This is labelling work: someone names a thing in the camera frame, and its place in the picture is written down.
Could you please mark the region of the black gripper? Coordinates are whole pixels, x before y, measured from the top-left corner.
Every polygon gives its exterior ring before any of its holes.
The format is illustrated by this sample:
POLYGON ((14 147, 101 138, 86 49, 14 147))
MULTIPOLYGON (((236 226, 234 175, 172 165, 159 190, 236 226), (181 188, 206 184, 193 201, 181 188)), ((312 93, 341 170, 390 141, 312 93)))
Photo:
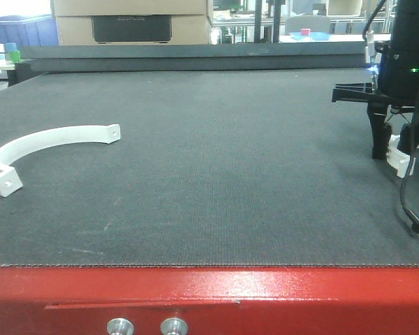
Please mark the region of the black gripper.
MULTIPOLYGON (((382 45, 382 60, 376 83, 336 84, 332 102, 347 101, 367 104, 367 116, 372 130, 372 158, 385 160, 392 127, 386 121, 388 105, 413 107, 419 92, 419 50, 401 51, 382 45)), ((419 145, 419 110, 411 122, 401 129, 397 148, 410 154, 419 145)))

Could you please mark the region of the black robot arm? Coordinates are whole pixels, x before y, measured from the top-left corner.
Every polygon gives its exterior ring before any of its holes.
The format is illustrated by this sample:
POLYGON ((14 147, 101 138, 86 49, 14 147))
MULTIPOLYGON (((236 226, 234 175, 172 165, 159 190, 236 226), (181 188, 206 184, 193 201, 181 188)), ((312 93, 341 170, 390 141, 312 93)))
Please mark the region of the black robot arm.
POLYGON ((338 84, 332 99, 367 104, 372 158, 383 160, 392 132, 385 120, 389 107, 414 113, 413 121, 402 127, 397 148, 409 154, 419 145, 419 1, 398 2, 391 38, 379 52, 376 83, 338 84))

